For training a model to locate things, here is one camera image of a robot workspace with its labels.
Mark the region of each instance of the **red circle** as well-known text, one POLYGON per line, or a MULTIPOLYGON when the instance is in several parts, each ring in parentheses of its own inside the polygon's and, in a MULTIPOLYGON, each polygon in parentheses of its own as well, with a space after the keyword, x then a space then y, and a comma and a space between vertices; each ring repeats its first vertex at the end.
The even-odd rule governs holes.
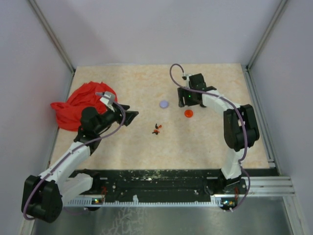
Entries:
POLYGON ((194 112, 190 109, 187 109, 185 111, 185 116, 188 117, 188 118, 191 118, 192 116, 194 115, 194 112))

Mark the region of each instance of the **white wall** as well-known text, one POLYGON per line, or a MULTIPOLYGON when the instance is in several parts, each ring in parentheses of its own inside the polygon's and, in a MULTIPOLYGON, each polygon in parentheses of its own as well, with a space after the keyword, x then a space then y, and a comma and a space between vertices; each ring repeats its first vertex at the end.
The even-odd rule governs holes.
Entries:
POLYGON ((313 1, 290 1, 252 70, 283 173, 313 232, 313 1))
POLYGON ((74 66, 247 64, 280 0, 37 0, 74 66))
POLYGON ((56 132, 50 103, 71 74, 25 0, 1 1, 0 21, 0 228, 15 235, 24 181, 45 168, 56 132))

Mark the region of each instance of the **beige work surface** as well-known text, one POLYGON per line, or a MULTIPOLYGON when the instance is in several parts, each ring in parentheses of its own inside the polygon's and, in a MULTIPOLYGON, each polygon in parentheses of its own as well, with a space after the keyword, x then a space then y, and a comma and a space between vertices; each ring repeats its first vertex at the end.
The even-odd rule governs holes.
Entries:
MULTIPOLYGON (((169 77, 170 65, 78 67, 70 93, 82 84, 104 82, 113 88, 118 102, 139 115, 128 127, 101 141, 78 169, 204 169, 221 168, 227 153, 223 117, 200 106, 178 107, 177 86, 169 77), (161 109, 159 102, 169 107, 161 109), (191 109, 192 118, 184 111, 191 109), (162 125, 158 135, 155 124, 162 125)), ((251 104, 240 64, 183 65, 186 73, 202 73, 207 86, 216 87, 230 100, 251 104)), ((178 67, 176 80, 184 85, 178 67)), ((117 124, 105 134, 113 131, 117 124)), ((51 163, 67 151, 75 132, 59 131, 51 163)), ((248 152, 245 168, 268 168, 262 140, 248 152)))

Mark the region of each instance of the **purple circle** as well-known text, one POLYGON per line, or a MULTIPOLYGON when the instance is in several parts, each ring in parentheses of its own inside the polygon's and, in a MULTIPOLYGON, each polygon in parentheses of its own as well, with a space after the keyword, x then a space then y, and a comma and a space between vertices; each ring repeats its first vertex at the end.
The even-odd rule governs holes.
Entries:
POLYGON ((166 109, 166 108, 168 107, 168 102, 167 102, 166 100, 162 100, 162 101, 160 102, 160 107, 161 107, 162 109, 166 109))

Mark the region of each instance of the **red fabric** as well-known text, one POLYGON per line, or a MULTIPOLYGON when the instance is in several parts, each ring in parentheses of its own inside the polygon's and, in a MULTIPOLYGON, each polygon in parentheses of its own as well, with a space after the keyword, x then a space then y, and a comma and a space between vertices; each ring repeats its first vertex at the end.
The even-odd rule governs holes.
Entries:
POLYGON ((74 91, 66 103, 51 103, 51 107, 56 111, 59 127, 68 131, 77 131, 80 126, 82 110, 89 106, 95 107, 100 114, 104 113, 107 108, 100 101, 101 97, 95 94, 96 92, 111 92, 117 101, 116 93, 108 85, 102 82, 89 82, 74 91))

